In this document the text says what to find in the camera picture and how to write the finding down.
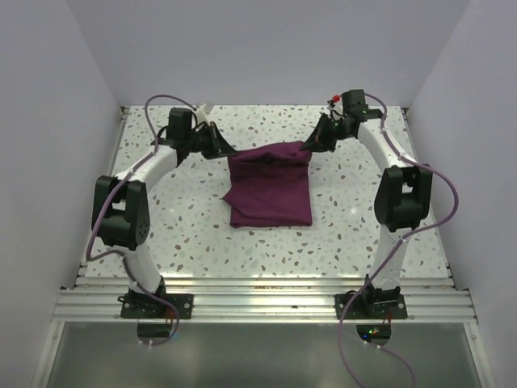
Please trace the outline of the purple cloth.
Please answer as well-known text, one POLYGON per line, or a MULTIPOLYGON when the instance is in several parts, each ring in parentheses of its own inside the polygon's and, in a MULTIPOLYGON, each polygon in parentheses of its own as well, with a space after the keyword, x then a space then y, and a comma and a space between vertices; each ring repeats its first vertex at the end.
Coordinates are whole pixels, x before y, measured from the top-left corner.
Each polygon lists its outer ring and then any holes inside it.
POLYGON ((223 196, 233 228, 311 226, 309 163, 301 141, 280 142, 228 157, 231 187, 223 196))

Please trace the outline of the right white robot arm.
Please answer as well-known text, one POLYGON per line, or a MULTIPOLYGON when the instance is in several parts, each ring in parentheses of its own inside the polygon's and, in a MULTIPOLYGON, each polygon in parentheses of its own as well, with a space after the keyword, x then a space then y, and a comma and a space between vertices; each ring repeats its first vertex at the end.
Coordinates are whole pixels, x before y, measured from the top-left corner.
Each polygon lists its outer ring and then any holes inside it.
POLYGON ((350 116, 333 120, 323 114, 301 149, 333 152, 337 141, 349 138, 367 149, 381 172, 373 202, 380 225, 379 242, 359 299, 363 313, 375 318, 388 309, 388 298, 395 298, 400 287, 410 233, 420 227, 429 213, 432 173, 415 165, 415 160, 383 126, 381 118, 361 122, 350 116))

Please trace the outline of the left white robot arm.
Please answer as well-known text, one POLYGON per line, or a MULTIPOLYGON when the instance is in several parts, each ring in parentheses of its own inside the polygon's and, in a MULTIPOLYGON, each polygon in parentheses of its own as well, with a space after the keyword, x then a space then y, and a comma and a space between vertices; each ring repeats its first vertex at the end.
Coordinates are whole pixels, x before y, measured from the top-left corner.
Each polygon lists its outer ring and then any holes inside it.
POLYGON ((149 191, 189 154, 214 159, 237 153, 213 122, 203 122, 194 129, 167 129, 168 134, 155 138, 149 152, 132 166, 97 179, 86 249, 88 261, 110 254, 121 257, 129 289, 142 294, 139 307, 153 318, 166 312, 168 298, 146 242, 151 227, 149 191))

